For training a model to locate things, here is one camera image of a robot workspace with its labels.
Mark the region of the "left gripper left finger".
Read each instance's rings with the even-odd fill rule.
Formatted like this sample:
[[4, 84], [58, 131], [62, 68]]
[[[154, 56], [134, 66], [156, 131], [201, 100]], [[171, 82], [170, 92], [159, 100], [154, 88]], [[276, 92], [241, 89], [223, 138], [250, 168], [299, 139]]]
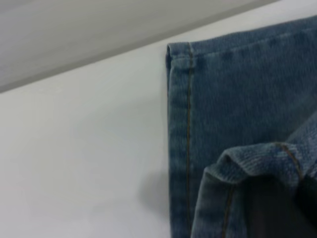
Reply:
[[243, 183], [245, 219], [250, 238], [299, 238], [298, 210], [276, 179], [247, 179]]

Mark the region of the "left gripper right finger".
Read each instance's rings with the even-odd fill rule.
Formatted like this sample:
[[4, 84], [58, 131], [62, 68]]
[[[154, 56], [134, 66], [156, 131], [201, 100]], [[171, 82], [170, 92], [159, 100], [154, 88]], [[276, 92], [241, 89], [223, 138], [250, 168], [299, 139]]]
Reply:
[[296, 204], [300, 208], [303, 216], [307, 220], [307, 225], [310, 227], [310, 236], [305, 236], [306, 238], [316, 238], [317, 237], [317, 180], [305, 176], [302, 181], [300, 181], [296, 196]]

